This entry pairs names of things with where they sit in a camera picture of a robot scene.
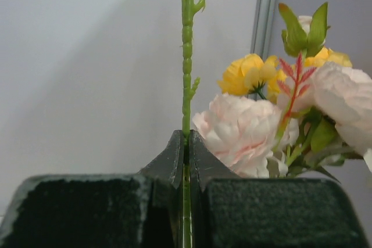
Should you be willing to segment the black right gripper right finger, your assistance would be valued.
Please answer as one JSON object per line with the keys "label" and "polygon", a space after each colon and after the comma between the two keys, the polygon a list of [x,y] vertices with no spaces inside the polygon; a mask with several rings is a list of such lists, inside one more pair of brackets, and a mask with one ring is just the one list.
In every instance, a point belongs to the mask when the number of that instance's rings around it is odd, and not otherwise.
{"label": "black right gripper right finger", "polygon": [[361,247],[352,204],[327,179],[249,179],[189,136],[195,247]]}

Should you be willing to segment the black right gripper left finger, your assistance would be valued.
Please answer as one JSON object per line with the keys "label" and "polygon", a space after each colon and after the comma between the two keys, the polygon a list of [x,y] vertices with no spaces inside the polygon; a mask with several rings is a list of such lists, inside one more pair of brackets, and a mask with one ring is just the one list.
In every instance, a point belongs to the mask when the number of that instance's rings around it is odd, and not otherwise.
{"label": "black right gripper left finger", "polygon": [[27,178],[1,224],[2,247],[181,247],[184,138],[135,174]]}

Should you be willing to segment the pink rose stem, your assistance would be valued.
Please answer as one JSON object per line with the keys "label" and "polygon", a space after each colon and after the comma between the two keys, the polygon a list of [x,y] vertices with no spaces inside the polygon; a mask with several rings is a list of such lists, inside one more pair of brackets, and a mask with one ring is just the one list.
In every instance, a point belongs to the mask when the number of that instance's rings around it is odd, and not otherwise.
{"label": "pink rose stem", "polygon": [[371,165],[371,77],[326,62],[280,63],[276,100],[217,95],[193,123],[205,146],[247,178],[325,173],[347,160]]}

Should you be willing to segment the cream rose stem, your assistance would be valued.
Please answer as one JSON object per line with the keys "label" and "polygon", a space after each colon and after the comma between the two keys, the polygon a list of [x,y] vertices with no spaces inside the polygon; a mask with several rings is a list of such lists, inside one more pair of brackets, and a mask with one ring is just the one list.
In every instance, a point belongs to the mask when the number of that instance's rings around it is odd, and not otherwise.
{"label": "cream rose stem", "polygon": [[306,57],[316,56],[326,42],[328,25],[328,2],[323,3],[312,16],[296,16],[292,9],[278,4],[278,11],[285,23],[281,38],[287,55],[297,57],[306,51]]}

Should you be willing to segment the white rose stem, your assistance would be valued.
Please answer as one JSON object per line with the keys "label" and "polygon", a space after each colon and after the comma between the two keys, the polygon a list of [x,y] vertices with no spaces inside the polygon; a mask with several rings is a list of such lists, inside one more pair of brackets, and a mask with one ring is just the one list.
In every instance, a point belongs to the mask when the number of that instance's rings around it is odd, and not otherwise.
{"label": "white rose stem", "polygon": [[183,56],[183,103],[182,103],[182,132],[184,143],[183,161],[183,205],[182,205],[182,247],[192,247],[192,220],[191,220],[191,183],[190,183],[190,162],[189,162],[189,136],[191,133],[191,101],[194,97],[200,78],[194,81],[191,77],[192,54],[193,54],[193,26],[194,16],[205,9],[206,0],[181,0],[182,19],[182,56]]}

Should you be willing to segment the yellow flower bunch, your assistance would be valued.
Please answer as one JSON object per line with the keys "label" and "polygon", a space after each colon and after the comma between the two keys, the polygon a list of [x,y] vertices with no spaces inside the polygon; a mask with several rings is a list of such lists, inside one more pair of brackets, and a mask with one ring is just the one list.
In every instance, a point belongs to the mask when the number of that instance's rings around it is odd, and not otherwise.
{"label": "yellow flower bunch", "polygon": [[[323,47],[314,57],[307,57],[304,67],[321,67],[325,62],[334,62],[345,67],[352,67],[352,62],[347,54],[335,52]],[[253,94],[263,86],[267,87],[266,99],[277,102],[277,95],[281,92],[277,81],[285,81],[286,74],[278,69],[277,56],[269,56],[266,60],[251,53],[243,58],[233,61],[225,70],[222,79],[217,84],[224,94],[244,96]]]}

